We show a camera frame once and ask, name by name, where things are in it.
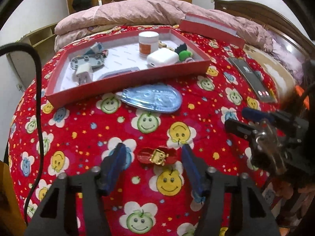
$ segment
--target gold buckle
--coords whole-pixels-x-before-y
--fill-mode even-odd
[[[150,157],[150,162],[155,163],[156,165],[162,165],[165,164],[165,158],[167,158],[169,155],[165,154],[165,152],[154,149],[153,154]]]

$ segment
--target orange object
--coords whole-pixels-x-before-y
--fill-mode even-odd
[[[297,85],[296,86],[296,92],[299,96],[302,96],[302,94],[304,93],[304,90],[303,90],[303,88],[301,88],[300,86]],[[309,110],[310,109],[310,100],[309,100],[308,96],[304,99],[303,102],[304,102],[304,105],[307,108],[307,110]]]

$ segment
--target white jar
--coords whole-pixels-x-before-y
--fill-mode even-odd
[[[139,52],[149,55],[158,50],[159,34],[153,31],[141,32],[139,34]]]

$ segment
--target red bedspread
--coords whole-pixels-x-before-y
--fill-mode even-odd
[[[135,29],[116,28],[109,34]],[[180,147],[188,143],[197,156],[221,172],[230,175],[247,172],[258,186],[263,185],[267,175],[251,165],[248,143],[227,134],[224,122],[234,118],[246,123],[241,115],[243,107],[269,111],[277,105],[258,102],[248,83],[226,58],[245,59],[253,70],[260,72],[265,86],[276,93],[273,81],[242,49],[196,34],[182,34],[205,51],[212,64],[206,75],[163,81],[182,94],[182,106],[173,114],[148,113],[130,107],[113,98],[112,93],[60,109],[50,105],[45,89],[59,56],[72,45],[103,34],[66,46],[44,66],[41,99],[44,173],[28,207],[29,220],[59,173],[75,175],[100,165],[119,142],[127,146],[125,170],[114,191],[104,198],[113,236],[192,235],[201,214],[204,199],[192,192],[181,161],[171,167],[142,166],[136,155],[144,147],[168,146],[180,152]],[[39,168],[36,127],[35,83],[32,83],[16,109],[9,137],[10,170],[21,212]],[[80,198],[78,194],[78,226],[84,235]],[[223,227],[228,226],[228,215],[229,199],[226,198]]]

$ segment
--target wooden headboard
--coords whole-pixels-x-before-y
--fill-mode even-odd
[[[315,58],[315,45],[299,29],[277,11],[256,2],[214,0],[215,9],[252,20],[271,32],[274,39],[300,62]]]

